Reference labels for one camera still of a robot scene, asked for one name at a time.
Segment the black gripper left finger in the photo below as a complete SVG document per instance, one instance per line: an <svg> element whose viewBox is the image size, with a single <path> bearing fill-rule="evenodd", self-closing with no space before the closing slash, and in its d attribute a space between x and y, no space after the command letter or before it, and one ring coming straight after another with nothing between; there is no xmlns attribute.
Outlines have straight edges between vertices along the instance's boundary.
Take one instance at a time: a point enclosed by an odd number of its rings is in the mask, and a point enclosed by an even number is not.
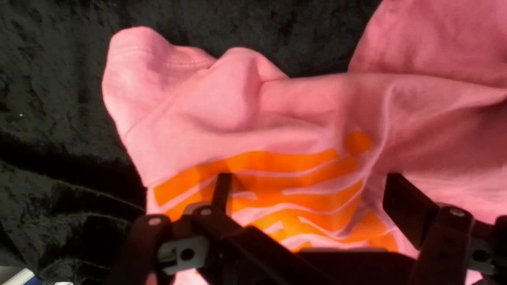
<svg viewBox="0 0 507 285"><path fill-rule="evenodd" d="M232 192L232 187L233 187L232 173L222 173L217 176L216 189L213 194L213 203L211 203L214 209L222 213L227 211L228 195Z"/></svg>

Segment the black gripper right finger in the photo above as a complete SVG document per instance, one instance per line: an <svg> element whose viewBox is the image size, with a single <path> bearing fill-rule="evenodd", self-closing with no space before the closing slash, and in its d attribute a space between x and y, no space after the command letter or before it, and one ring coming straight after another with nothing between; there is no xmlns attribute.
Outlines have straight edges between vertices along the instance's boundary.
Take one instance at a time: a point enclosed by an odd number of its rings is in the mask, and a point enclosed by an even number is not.
<svg viewBox="0 0 507 285"><path fill-rule="evenodd" d="M382 206L415 249L438 249L442 244L444 236L434 227L441 206L403 175L387 176Z"/></svg>

